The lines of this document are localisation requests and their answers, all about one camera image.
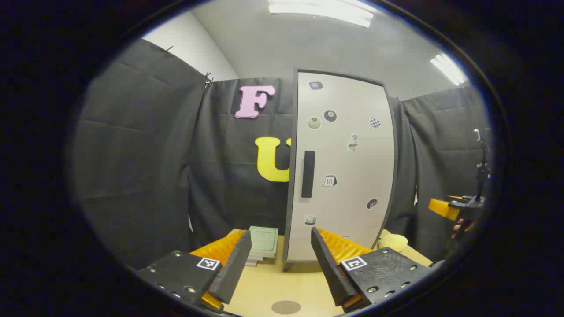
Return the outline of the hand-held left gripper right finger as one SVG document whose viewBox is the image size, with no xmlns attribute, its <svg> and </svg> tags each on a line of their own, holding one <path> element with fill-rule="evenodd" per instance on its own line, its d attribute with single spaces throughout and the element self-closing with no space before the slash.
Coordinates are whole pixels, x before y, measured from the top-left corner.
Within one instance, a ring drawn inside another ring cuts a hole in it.
<svg viewBox="0 0 564 317">
<path fill-rule="evenodd" d="M 434 271 L 392 247 L 372 250 L 318 227 L 312 227 L 311 245 L 333 301 L 345 313 L 386 303 Z"/>
</svg>

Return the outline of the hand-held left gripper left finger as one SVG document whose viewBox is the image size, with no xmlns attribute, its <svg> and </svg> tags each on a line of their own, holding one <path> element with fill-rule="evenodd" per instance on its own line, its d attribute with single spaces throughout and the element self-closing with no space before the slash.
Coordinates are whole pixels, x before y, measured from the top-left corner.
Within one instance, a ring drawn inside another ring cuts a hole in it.
<svg viewBox="0 0 564 317">
<path fill-rule="evenodd" d="M 194 251 L 174 250 L 137 271 L 142 281 L 185 304 L 223 313 L 252 248 L 241 230 Z"/>
</svg>

